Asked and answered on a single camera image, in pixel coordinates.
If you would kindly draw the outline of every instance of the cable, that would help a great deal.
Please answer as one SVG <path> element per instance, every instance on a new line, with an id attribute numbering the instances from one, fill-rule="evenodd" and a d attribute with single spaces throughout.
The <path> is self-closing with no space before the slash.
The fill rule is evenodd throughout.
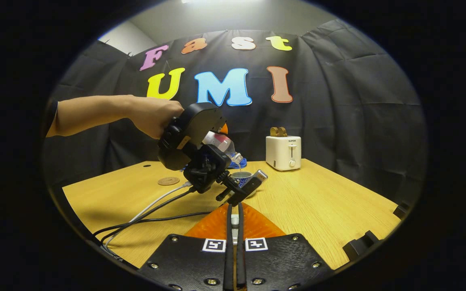
<path id="1" fill-rule="evenodd" d="M 107 238 L 109 238 L 110 236 L 114 236 L 114 235 L 117 234 L 118 232 L 121 232 L 122 230 L 126 229 L 127 227 L 129 227 L 129 226 L 131 226 L 131 225 L 137 223 L 138 221 L 140 221 L 140 220 L 143 219 L 144 217 L 146 217 L 146 216 L 152 214 L 154 211 L 156 211 L 156 210 L 158 210 L 159 208 L 165 206 L 166 204 L 171 203 L 171 202 L 173 202 L 173 201 L 176 201 L 177 199 L 180 199 L 180 198 L 182 198 L 182 197 L 184 197 L 184 196 L 186 196 L 186 195 L 188 195 L 188 194 L 190 194 L 190 193 L 192 193 L 192 192 L 195 192 L 196 190 L 197 190 L 197 189 L 196 189 L 195 187 L 191 187 L 188 191 L 184 192 L 183 194 L 179 194 L 179 195 L 177 195 L 176 197 L 173 197 L 172 199 L 169 199 L 169 200 L 167 200 L 167 201 L 161 203 L 160 205 L 154 207 L 152 210 L 149 210 L 148 212 L 142 214 L 140 217 L 138 217 L 138 218 L 135 219 L 134 221 L 128 222 L 128 223 L 126 223 L 124 226 L 120 227 L 118 230 L 115 230 L 114 232 L 111 232 L 110 234 L 105 235 L 105 236 L 100 240 L 100 243 L 102 243 L 102 245 L 104 245 L 104 244 L 105 244 L 105 243 L 104 243 L 105 240 L 106 240 Z"/>
<path id="2" fill-rule="evenodd" d="M 144 208 L 144 210 L 141 210 L 133 219 L 131 219 L 129 222 L 132 222 L 134 221 L 135 219 L 137 219 L 141 214 L 143 214 L 145 211 L 149 210 L 150 207 L 152 207 L 155 203 L 157 203 L 158 201 L 160 201 L 161 199 L 163 199 L 164 197 L 166 197 L 167 195 L 170 195 L 172 193 L 174 193 L 175 191 L 179 190 L 179 189 L 183 189 L 185 187 L 189 187 L 189 186 L 192 186 L 192 184 L 188 181 L 185 182 L 185 184 L 175 188 L 174 190 L 171 190 L 163 195 L 161 195 L 158 199 L 154 200 L 154 202 L 150 203 L 147 207 Z M 111 240 L 113 240 L 116 236 L 118 236 L 119 232 L 117 234 L 115 234 L 114 236 L 112 236 L 108 241 L 107 243 L 105 243 L 105 247 L 107 248 L 107 245 L 109 245 L 109 243 L 111 242 Z"/>
<path id="3" fill-rule="evenodd" d="M 205 215 L 205 214 L 210 214 L 210 213 L 211 213 L 211 211 L 204 211 L 204 212 L 195 212 L 195 213 L 177 215 L 175 217 L 163 217 L 163 218 L 157 218 L 157 219 L 142 219 L 142 220 L 138 221 L 137 223 L 155 222 L 155 221 L 168 221 L 168 220 L 172 220 L 172 219 L 179 219 L 179 218 L 184 218 L 184 217 L 194 217 L 196 215 Z M 106 232 L 107 230 L 115 230 L 117 228 L 125 226 L 126 224 L 127 223 L 123 223 L 123 224 L 118 224 L 118 225 L 113 225 L 113 226 L 109 226 L 109 227 L 106 227 L 106 228 L 102 228 L 101 230 L 98 230 L 97 232 L 95 232 L 93 235 L 97 236 L 98 234 L 101 234 L 102 232 Z"/>

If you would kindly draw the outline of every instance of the hand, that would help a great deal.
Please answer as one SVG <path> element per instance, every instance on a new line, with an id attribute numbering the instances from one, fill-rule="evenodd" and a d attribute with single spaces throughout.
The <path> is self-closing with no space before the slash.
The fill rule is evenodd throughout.
<path id="1" fill-rule="evenodd" d="M 177 101 L 131 96 L 127 117 L 148 136 L 159 139 L 173 117 L 184 111 Z"/>

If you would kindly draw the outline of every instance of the plastic bottle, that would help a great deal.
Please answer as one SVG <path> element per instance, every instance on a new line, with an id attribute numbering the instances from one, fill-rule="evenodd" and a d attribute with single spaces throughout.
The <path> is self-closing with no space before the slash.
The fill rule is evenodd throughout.
<path id="1" fill-rule="evenodd" d="M 227 136 L 222 134 L 214 133 L 213 131 L 209 131 L 204 140 L 202 140 L 203 144 L 213 144 L 217 147 L 220 151 L 224 152 L 232 162 L 239 165 L 240 168 L 240 161 L 244 158 L 240 153 L 235 151 L 235 145 L 233 144 L 233 140 L 229 139 Z"/>

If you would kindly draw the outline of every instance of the foam letter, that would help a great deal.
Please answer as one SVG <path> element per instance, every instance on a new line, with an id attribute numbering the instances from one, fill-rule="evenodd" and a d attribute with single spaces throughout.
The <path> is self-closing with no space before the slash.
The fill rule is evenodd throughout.
<path id="1" fill-rule="evenodd" d="M 193 52 L 193 51 L 196 51 L 196 50 L 200 50 L 200 49 L 205 48 L 205 46 L 207 46 L 205 38 L 203 38 L 203 37 L 202 38 L 196 38 L 194 40 L 191 40 L 191 41 L 187 42 L 184 45 L 184 48 L 181 51 L 181 53 L 185 54 L 185 53 Z"/>
<path id="2" fill-rule="evenodd" d="M 154 48 L 153 50 L 146 52 L 145 62 L 139 70 L 143 71 L 145 69 L 152 68 L 155 65 L 154 59 L 157 61 L 163 54 L 163 51 L 166 50 L 168 50 L 168 46 L 165 44 L 164 46 L 160 46 L 159 48 Z"/>
<path id="3" fill-rule="evenodd" d="M 287 74 L 289 71 L 282 67 L 267 67 L 267 70 L 272 74 L 272 83 L 274 84 L 274 94 L 271 99 L 278 103 L 292 102 L 292 96 L 289 93 L 287 86 Z"/>
<path id="4" fill-rule="evenodd" d="M 172 99 L 177 91 L 179 90 L 179 81 L 181 80 L 181 73 L 184 72 L 184 68 L 176 68 L 168 74 L 172 76 L 170 78 L 170 87 L 168 91 L 163 94 L 159 93 L 159 85 L 161 84 L 161 79 L 165 77 L 165 74 L 155 74 L 152 77 L 148 78 L 148 89 L 146 91 L 146 97 L 153 97 L 159 99 Z"/>
<path id="5" fill-rule="evenodd" d="M 226 74 L 222 83 L 215 77 L 212 72 L 202 72 L 195 75 L 195 79 L 199 83 L 197 91 L 197 103 L 210 102 L 208 100 L 208 92 L 215 101 L 217 106 L 221 106 L 229 91 L 229 98 L 226 101 L 230 106 L 250 105 L 252 99 L 248 96 L 246 89 L 246 74 L 247 69 L 236 68 L 231 69 Z"/>
<path id="6" fill-rule="evenodd" d="M 270 37 L 266 37 L 266 40 L 270 40 L 272 47 L 277 49 L 277 50 L 281 50 L 281 51 L 290 51 L 290 50 L 292 50 L 292 48 L 290 46 L 286 46 L 286 45 L 283 44 L 284 42 L 289 42 L 288 39 L 281 38 L 279 36 L 270 36 Z"/>
<path id="7" fill-rule="evenodd" d="M 235 50 L 252 50 L 256 48 L 256 45 L 253 44 L 253 39 L 251 37 L 238 36 L 231 39 L 233 42 L 231 46 Z"/>

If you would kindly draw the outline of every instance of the black backdrop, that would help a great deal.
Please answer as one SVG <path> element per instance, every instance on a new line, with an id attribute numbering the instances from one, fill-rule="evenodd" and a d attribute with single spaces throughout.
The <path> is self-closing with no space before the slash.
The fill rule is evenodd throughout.
<path id="1" fill-rule="evenodd" d="M 273 35 L 288 39 L 286 45 L 292 50 L 273 48 L 265 39 Z M 237 36 L 253 38 L 257 48 L 235 50 L 231 39 Z M 184 44 L 199 37 L 208 45 L 183 55 Z M 186 107 L 197 101 L 194 75 L 210 71 L 223 81 L 229 70 L 246 68 L 246 87 L 253 103 L 229 106 L 224 102 L 221 108 L 235 148 L 248 161 L 265 160 L 269 128 L 285 127 L 290 135 L 302 137 L 303 158 L 397 203 L 411 203 L 420 193 L 427 137 L 418 97 L 394 60 L 357 29 L 334 20 L 302 37 L 220 31 L 166 44 L 169 49 L 156 64 L 140 71 L 144 53 L 129 57 L 98 41 L 72 64 L 52 98 L 146 96 L 148 78 L 160 73 L 165 77 L 159 91 L 166 92 L 168 72 L 183 67 L 179 90 L 172 99 Z M 289 70 L 293 102 L 271 100 L 273 81 L 268 66 Z M 122 119 L 74 136 L 48 138 L 44 153 L 46 176 L 59 189 L 144 160 L 157 160 L 157 141 Z"/>

